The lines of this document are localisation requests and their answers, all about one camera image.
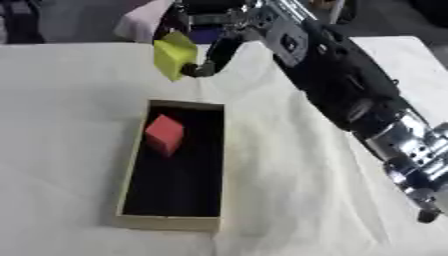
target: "red foam block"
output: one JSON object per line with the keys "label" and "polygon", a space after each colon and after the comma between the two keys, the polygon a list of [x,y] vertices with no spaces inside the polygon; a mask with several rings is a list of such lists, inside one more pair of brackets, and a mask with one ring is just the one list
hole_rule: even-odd
{"label": "red foam block", "polygon": [[171,156],[179,148],[184,136],[184,127],[177,121],[160,115],[145,130],[147,142],[164,156]]}

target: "box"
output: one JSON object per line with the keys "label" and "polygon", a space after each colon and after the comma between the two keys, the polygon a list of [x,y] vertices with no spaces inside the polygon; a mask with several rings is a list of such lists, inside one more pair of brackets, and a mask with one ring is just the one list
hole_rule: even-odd
{"label": "box", "polygon": [[[184,126],[171,157],[148,146],[144,129],[160,114]],[[219,229],[223,181],[224,106],[150,101],[135,139],[115,213],[119,227]]]}

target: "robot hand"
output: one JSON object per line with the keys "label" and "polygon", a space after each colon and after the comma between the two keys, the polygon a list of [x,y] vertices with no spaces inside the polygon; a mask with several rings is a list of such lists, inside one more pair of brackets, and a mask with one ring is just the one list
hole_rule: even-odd
{"label": "robot hand", "polygon": [[[247,35],[257,35],[310,102],[384,163],[393,183],[420,208],[419,221],[448,213],[448,124],[432,129],[400,96],[398,81],[355,43],[320,23],[298,0],[239,0],[219,17],[192,11],[188,1],[194,2],[173,5],[156,39],[176,26],[187,33],[201,22],[220,23],[223,33],[205,63],[186,64],[184,75],[214,75]],[[173,17],[184,22],[169,25]]]}

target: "white tablecloth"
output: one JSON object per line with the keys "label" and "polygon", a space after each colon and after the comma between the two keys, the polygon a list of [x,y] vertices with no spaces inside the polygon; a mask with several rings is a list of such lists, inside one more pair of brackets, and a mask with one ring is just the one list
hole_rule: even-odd
{"label": "white tablecloth", "polygon": [[[448,73],[412,37],[356,40],[431,123]],[[148,98],[225,103],[222,231],[109,225]],[[0,47],[0,255],[448,254],[448,219],[417,209],[258,43],[221,74],[170,83],[149,45]]]}

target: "yellow foam block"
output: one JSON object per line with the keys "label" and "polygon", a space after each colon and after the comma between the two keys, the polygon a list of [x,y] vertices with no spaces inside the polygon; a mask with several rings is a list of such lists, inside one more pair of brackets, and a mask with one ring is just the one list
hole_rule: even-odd
{"label": "yellow foam block", "polygon": [[196,63],[197,55],[197,46],[178,31],[154,41],[154,65],[171,81],[180,79],[182,67]]}

